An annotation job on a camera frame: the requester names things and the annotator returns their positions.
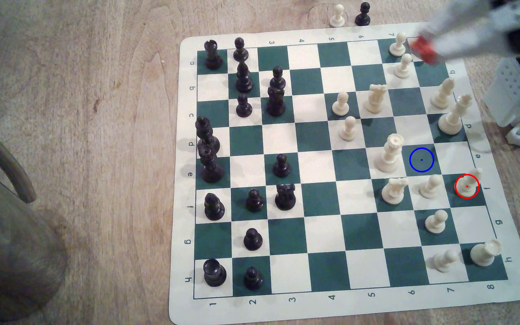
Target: wood grain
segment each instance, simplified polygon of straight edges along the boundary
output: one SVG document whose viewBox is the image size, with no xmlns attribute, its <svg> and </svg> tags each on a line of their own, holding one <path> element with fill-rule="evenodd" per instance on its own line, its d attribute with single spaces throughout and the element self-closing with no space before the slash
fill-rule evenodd
<svg viewBox="0 0 520 325">
<path fill-rule="evenodd" d="M 372 24 L 425 20 L 443 0 L 371 1 Z M 348 21 L 359 2 L 344 4 Z M 168 316 L 180 42 L 327 28 L 310 0 L 0 1 L 0 140 L 66 241 L 68 275 L 20 323 L 157 323 Z M 482 96 L 498 58 L 466 61 L 520 233 L 520 149 Z M 0 180 L 11 184 L 0 170 Z M 520 302 L 271 324 L 520 323 Z"/>
</svg>

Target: white pawn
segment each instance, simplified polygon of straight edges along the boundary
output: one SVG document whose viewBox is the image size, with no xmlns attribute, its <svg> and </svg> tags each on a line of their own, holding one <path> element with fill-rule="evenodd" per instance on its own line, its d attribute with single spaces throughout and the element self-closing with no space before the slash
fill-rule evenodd
<svg viewBox="0 0 520 325">
<path fill-rule="evenodd" d="M 401 57 L 406 52 L 404 42 L 406 42 L 406 34 L 403 32 L 396 34 L 396 42 L 392 43 L 389 48 L 390 54 Z"/>
<path fill-rule="evenodd" d="M 350 107 L 348 106 L 348 93 L 339 92 L 337 100 L 332 104 L 332 112 L 338 116 L 344 116 L 348 113 Z"/>
<path fill-rule="evenodd" d="M 484 244 L 477 244 L 471 249 L 471 260 L 478 266 L 487 267 L 501 253 L 501 248 L 501 242 L 498 240 L 488 240 Z"/>
<path fill-rule="evenodd" d="M 463 123 L 460 120 L 461 116 L 466 114 L 468 107 L 472 104 L 472 96 L 470 95 L 461 95 L 458 101 L 456 102 L 456 107 L 452 110 L 451 113 L 444 114 L 438 119 L 438 128 L 441 129 L 442 132 L 455 135 L 460 132 L 463 128 Z"/>
<path fill-rule="evenodd" d="M 412 62 L 412 55 L 405 53 L 400 59 L 400 65 L 394 67 L 394 75 L 398 78 L 404 79 L 408 78 L 410 75 L 410 70 L 408 70 L 408 65 Z"/>
<path fill-rule="evenodd" d="M 424 226 L 426 230 L 433 234 L 440 234 L 446 227 L 446 219 L 448 219 L 448 213 L 444 210 L 438 210 L 433 215 L 426 218 Z"/>
<path fill-rule="evenodd" d="M 435 198 L 438 193 L 438 188 L 444 184 L 441 175 L 431 175 L 428 181 L 420 184 L 418 192 L 424 198 Z"/>
<path fill-rule="evenodd" d="M 356 136 L 354 126 L 356 126 L 356 117 L 348 116 L 344 120 L 344 128 L 340 131 L 340 138 L 344 141 L 354 140 L 354 137 Z"/>
<path fill-rule="evenodd" d="M 408 179 L 391 178 L 382 188 L 382 199 L 388 204 L 398 204 L 404 199 L 404 188 L 408 185 Z"/>
<path fill-rule="evenodd" d="M 344 13 L 344 6 L 335 5 L 334 6 L 334 16 L 332 16 L 330 18 L 330 26 L 332 26 L 332 27 L 344 26 L 344 17 L 342 17 L 343 13 Z"/>
<path fill-rule="evenodd" d="M 438 109 L 447 108 L 448 96 L 452 95 L 452 89 L 454 89 L 454 78 L 448 77 L 438 87 L 438 92 L 430 98 L 430 103 Z"/>
<path fill-rule="evenodd" d="M 404 145 L 404 137 L 396 133 L 389 135 L 384 143 L 384 150 L 374 159 L 374 166 L 384 173 L 395 171 L 402 145 Z"/>
</svg>

